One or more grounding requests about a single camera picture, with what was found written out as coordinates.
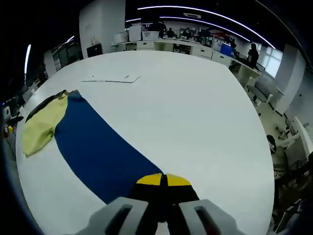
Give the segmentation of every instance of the ceiling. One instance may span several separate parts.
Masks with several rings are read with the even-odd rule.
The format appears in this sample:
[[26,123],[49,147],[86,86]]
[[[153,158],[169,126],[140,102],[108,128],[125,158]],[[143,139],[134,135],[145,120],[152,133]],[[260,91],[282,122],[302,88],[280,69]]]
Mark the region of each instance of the ceiling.
[[[92,0],[22,1],[19,5],[12,1],[6,2],[4,9],[8,10],[10,17],[7,18],[4,26],[4,30],[7,31],[4,51],[8,53],[4,67],[8,75],[2,81],[5,83],[10,81],[13,87],[23,83],[24,60],[28,44],[32,44],[28,62],[28,71],[32,72],[42,61],[45,51],[65,42],[73,35],[78,39],[79,12],[90,2]],[[309,4],[309,1],[305,3],[304,0],[299,0],[297,5],[282,0],[275,2],[274,4],[270,0],[126,0],[125,18],[127,20],[142,18],[142,21],[148,22],[159,16],[185,17],[183,13],[194,13],[201,15],[202,21],[223,26],[251,41],[266,44],[242,26],[212,14],[178,8],[137,10],[138,7],[154,5],[200,8],[241,22],[258,32],[277,49],[283,50],[284,45],[288,43],[298,47],[307,61],[309,58],[313,59],[312,49],[309,47],[312,37],[310,38],[311,34],[307,30],[311,28],[307,20],[311,8],[304,5]]]

